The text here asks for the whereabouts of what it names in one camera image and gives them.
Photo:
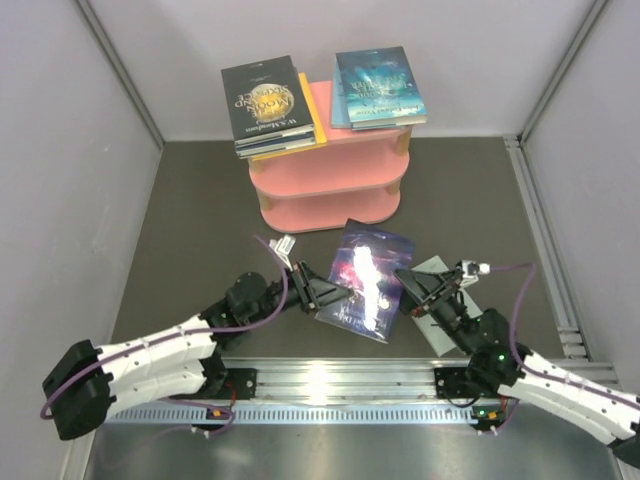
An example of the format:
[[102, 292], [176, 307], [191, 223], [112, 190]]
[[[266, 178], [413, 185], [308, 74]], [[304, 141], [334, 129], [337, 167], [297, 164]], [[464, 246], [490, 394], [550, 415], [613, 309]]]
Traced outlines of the light blue cat book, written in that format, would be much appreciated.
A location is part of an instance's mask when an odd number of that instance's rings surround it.
[[331, 102], [331, 127], [334, 129], [350, 129], [344, 90], [341, 81], [341, 74], [338, 63], [334, 64], [332, 79], [332, 102]]

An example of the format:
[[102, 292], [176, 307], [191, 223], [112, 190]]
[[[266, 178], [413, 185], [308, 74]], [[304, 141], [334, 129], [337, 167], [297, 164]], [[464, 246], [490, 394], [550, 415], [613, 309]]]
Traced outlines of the yellow book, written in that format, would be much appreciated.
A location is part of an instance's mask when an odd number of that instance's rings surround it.
[[299, 81], [301, 84], [302, 91], [304, 93], [307, 106], [309, 108], [309, 111], [311, 113], [311, 116], [314, 122], [314, 138], [315, 138], [314, 142], [306, 146], [300, 146], [296, 148], [287, 147], [284, 150], [253, 156], [249, 158], [251, 162], [258, 162], [258, 161], [263, 161], [263, 160], [267, 160], [267, 159], [271, 159], [271, 158], [275, 158], [275, 157], [279, 157], [287, 154], [322, 148], [327, 145], [328, 143], [327, 135], [325, 133], [323, 123], [321, 121], [321, 116], [319, 114], [316, 101], [312, 94], [310, 83], [304, 72], [300, 72], [298, 76], [299, 76]]

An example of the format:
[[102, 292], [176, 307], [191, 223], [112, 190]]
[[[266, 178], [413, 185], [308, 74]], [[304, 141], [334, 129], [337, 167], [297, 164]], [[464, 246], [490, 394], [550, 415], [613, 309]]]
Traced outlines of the teal ocean cover book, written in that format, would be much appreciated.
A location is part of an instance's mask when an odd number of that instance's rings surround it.
[[351, 130], [404, 128], [427, 121], [427, 109], [402, 46], [336, 55]]

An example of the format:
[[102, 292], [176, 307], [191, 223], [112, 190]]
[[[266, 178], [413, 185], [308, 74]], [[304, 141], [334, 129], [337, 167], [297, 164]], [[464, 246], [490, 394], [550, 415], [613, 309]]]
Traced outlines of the navy blue book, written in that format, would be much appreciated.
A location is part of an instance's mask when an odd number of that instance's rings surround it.
[[313, 127], [309, 127], [305, 131], [300, 130], [292, 134], [282, 133], [270, 139], [236, 146], [235, 153], [240, 158], [248, 158], [305, 147], [315, 143], [315, 130]]

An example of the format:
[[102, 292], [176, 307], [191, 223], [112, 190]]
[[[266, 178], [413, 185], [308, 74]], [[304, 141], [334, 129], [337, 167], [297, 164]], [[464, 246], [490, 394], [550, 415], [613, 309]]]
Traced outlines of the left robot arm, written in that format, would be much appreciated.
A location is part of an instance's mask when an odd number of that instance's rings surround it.
[[256, 272], [240, 275], [223, 298], [188, 320], [155, 334], [96, 346], [70, 346], [42, 383], [40, 416], [62, 441], [93, 432], [116, 414], [170, 397], [214, 397], [225, 388], [222, 354], [243, 335], [298, 308], [315, 313], [352, 291], [300, 261], [267, 282]]

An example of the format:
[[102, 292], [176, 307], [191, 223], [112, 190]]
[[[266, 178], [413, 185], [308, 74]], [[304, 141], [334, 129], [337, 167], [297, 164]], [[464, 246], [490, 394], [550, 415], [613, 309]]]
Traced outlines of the purple Robinson Crusoe book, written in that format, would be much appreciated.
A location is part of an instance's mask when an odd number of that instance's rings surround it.
[[395, 271], [409, 268], [414, 252], [415, 243], [402, 235], [348, 220], [329, 280], [351, 295], [322, 308], [316, 319], [387, 343], [402, 294]]

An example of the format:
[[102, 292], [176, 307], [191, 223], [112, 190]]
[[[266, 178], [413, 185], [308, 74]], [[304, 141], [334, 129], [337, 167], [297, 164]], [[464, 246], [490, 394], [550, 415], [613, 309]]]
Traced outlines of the black moon cover book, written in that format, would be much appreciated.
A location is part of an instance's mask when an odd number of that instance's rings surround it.
[[289, 55], [221, 71], [235, 144], [313, 130], [298, 71]]

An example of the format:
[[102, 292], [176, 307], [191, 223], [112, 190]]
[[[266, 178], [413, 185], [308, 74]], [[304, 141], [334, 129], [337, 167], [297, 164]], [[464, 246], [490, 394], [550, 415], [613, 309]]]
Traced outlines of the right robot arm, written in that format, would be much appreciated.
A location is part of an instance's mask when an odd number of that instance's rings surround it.
[[400, 309], [431, 317], [469, 358], [465, 371], [475, 397], [496, 395], [531, 403], [589, 433], [620, 461], [639, 465], [639, 397], [606, 388], [547, 360], [516, 338], [523, 298], [509, 317], [494, 308], [471, 316], [463, 290], [495, 272], [487, 263], [464, 260], [453, 269], [398, 269]]

